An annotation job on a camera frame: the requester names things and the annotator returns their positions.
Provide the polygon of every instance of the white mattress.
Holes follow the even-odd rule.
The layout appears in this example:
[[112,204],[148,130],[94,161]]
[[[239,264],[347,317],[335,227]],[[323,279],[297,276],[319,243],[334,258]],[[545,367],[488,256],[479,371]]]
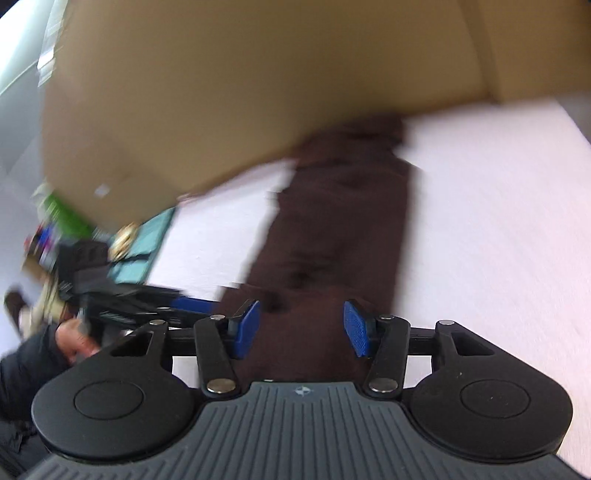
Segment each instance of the white mattress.
[[[591,475],[591,147],[553,101],[414,118],[419,169],[394,313],[454,319],[557,380],[574,405],[560,455]],[[215,299],[240,282],[291,164],[251,170],[182,205],[150,283]],[[411,358],[406,386],[428,374]],[[176,363],[194,384],[194,362]]]

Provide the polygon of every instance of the brown fabric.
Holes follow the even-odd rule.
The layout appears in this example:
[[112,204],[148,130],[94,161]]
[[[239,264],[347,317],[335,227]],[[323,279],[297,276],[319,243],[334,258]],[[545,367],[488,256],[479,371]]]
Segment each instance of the brown fabric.
[[4,308],[8,312],[12,322],[18,329],[18,316],[24,307],[28,307],[27,302],[22,298],[20,290],[13,288],[4,295]]
[[235,361],[252,381],[361,381],[368,362],[355,356],[343,328],[343,302],[391,310],[408,203],[411,167],[396,158],[402,125],[395,115],[352,122],[299,149],[279,212],[247,284],[228,289],[219,312],[247,298],[264,312],[251,351]]

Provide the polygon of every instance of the brown cardboard box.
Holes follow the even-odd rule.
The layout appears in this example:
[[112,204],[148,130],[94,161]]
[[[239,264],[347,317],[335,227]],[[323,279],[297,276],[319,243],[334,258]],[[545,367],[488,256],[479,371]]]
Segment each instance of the brown cardboard box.
[[43,154],[99,226],[142,222],[316,129],[591,88],[580,0],[70,1]]

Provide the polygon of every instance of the black sleeve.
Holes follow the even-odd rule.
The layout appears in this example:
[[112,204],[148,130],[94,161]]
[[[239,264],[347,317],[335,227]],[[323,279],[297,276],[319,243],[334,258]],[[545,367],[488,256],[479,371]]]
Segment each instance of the black sleeve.
[[56,345],[57,325],[48,325],[0,360],[0,418],[31,420],[39,389],[68,368]]

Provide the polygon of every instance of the logo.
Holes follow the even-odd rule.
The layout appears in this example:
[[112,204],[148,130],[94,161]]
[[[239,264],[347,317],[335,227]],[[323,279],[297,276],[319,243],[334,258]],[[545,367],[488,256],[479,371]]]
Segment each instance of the logo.
[[294,392],[297,393],[300,397],[305,397],[308,393],[312,393],[314,390],[311,388],[305,387],[302,385],[301,387],[297,387]]

